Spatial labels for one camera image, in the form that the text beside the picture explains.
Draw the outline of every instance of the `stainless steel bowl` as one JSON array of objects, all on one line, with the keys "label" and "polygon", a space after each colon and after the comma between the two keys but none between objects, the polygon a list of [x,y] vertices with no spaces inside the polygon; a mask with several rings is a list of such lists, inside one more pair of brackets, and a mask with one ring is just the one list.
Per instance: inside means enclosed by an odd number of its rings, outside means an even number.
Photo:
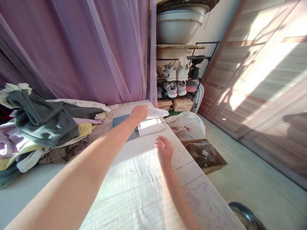
[{"label": "stainless steel bowl", "polygon": [[238,202],[230,202],[228,205],[232,209],[232,211],[238,216],[246,229],[266,230],[259,218],[248,207]]}]

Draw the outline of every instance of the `tiled floor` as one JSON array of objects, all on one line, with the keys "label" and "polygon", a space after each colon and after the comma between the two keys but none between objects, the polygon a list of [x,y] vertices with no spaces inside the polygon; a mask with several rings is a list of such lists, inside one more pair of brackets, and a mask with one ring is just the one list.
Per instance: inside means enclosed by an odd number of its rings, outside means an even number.
[{"label": "tiled floor", "polygon": [[228,162],[208,178],[226,202],[251,209],[268,230],[306,230],[307,192],[199,115],[206,138]]}]

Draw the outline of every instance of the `cardboard box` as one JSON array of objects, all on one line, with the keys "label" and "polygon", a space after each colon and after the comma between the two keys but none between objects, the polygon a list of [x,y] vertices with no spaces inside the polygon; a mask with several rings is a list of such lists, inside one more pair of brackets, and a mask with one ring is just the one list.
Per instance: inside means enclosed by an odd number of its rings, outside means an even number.
[{"label": "cardboard box", "polygon": [[[201,141],[208,141],[207,139],[197,139],[197,140],[190,140],[190,141],[182,141],[181,143],[183,145],[187,144],[187,143],[198,143]],[[228,163],[224,160],[224,158],[220,155],[220,153],[214,148],[215,150],[215,154],[216,154],[216,166],[212,166],[212,167],[207,167],[207,168],[202,168],[202,171],[208,175],[212,172],[218,171],[221,168],[223,168],[224,166],[228,165]]]},{"label": "cardboard box", "polygon": [[176,112],[190,111],[193,106],[193,101],[191,101],[187,96],[176,97],[173,101],[173,109]]},{"label": "cardboard box", "polygon": [[170,106],[172,105],[172,101],[170,99],[158,100],[158,108],[163,110],[170,110]]}]

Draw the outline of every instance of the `hand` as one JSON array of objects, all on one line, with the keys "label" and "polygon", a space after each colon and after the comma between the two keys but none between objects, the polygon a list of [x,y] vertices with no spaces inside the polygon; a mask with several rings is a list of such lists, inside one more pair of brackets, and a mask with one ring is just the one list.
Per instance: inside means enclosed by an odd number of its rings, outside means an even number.
[{"label": "hand", "polygon": [[130,117],[138,119],[140,122],[143,121],[148,113],[147,113],[148,105],[139,105],[133,108],[131,111]]},{"label": "hand", "polygon": [[164,136],[158,136],[158,138],[156,138],[156,141],[157,143],[155,143],[154,145],[158,149],[158,158],[161,167],[173,169],[172,157],[173,157],[174,148],[171,142],[169,141],[169,139],[167,139]]}]

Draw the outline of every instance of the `gray sneaker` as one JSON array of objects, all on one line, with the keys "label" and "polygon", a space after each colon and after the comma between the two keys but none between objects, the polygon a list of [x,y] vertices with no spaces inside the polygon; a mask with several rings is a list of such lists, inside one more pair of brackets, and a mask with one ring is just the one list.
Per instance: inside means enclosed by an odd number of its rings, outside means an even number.
[{"label": "gray sneaker", "polygon": [[172,82],[164,82],[163,83],[163,87],[165,88],[165,90],[167,91],[167,95],[170,98],[174,98],[177,97],[177,86],[176,86],[176,82],[172,81]]},{"label": "gray sneaker", "polygon": [[157,97],[158,98],[162,98],[162,91],[163,91],[162,85],[157,86]]},{"label": "gray sneaker", "polygon": [[185,81],[178,81],[177,82],[177,94],[178,96],[184,96],[186,95],[186,85]]}]

